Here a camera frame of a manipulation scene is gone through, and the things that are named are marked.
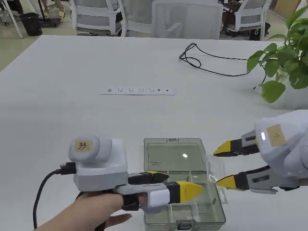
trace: floor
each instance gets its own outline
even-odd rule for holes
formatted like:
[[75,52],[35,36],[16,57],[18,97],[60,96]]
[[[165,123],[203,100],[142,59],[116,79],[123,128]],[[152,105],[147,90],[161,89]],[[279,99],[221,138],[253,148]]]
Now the floor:
[[[31,11],[29,5],[25,6],[25,1],[22,1],[24,10]],[[70,18],[70,5],[64,2],[66,11],[65,21],[61,23],[58,28],[44,28],[44,35],[77,35],[77,31],[72,27],[72,20]],[[269,36],[274,34],[286,34],[287,28],[284,20],[277,17],[271,12],[268,12],[267,22],[271,24]],[[24,39],[19,39],[15,27],[13,25],[1,26],[0,25],[0,71],[3,70],[12,60],[14,60],[20,53],[29,47],[37,37],[29,37],[21,22],[18,22],[19,28],[24,36]]]

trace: clear plastic container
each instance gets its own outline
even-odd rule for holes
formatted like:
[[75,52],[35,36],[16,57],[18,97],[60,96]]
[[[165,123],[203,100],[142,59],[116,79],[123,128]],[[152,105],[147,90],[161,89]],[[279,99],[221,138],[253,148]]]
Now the clear plastic container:
[[146,231],[214,231],[225,224],[213,173],[213,169],[223,169],[211,166],[200,138],[144,139],[144,169],[167,173],[168,181],[189,181],[204,186],[204,192],[189,203],[167,205],[159,214],[145,213]]

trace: power strip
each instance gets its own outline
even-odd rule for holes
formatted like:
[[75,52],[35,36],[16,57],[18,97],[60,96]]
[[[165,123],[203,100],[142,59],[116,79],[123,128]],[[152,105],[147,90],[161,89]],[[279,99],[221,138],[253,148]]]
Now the power strip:
[[174,95],[169,88],[106,88],[101,95]]

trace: led light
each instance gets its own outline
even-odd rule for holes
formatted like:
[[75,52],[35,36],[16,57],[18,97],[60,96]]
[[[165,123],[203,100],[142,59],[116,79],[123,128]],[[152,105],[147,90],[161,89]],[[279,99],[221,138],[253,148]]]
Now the led light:
[[262,138],[263,141],[266,139],[266,138],[265,138],[265,133],[264,133],[264,132],[261,132],[261,138]]

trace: white flower pot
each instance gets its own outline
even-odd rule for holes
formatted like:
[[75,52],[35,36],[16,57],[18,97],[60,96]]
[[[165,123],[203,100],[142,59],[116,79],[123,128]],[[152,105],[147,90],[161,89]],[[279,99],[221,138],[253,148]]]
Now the white flower pot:
[[269,105],[273,108],[285,109],[308,109],[308,88],[294,89],[289,81],[289,75],[282,71],[278,71],[280,79],[286,87],[285,92],[273,103]]

